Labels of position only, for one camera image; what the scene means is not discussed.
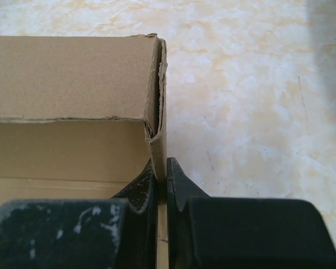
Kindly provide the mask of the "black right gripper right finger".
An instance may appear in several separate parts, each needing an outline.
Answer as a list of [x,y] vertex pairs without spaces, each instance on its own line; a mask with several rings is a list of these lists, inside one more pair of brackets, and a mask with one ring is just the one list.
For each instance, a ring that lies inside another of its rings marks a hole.
[[176,158],[167,160],[167,214],[170,268],[212,268],[210,196],[185,175]]

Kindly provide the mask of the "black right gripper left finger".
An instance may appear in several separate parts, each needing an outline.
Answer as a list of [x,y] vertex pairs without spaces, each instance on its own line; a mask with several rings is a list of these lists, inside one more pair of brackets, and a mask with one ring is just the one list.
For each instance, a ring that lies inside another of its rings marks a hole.
[[110,268],[156,268],[158,190],[152,161],[113,196],[110,214]]

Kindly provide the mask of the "brown cardboard box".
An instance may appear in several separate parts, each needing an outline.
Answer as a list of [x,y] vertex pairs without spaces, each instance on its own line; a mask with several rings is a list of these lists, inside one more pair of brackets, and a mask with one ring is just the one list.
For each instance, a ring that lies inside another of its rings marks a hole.
[[110,268],[113,196],[152,161],[168,268],[166,42],[0,36],[0,268]]

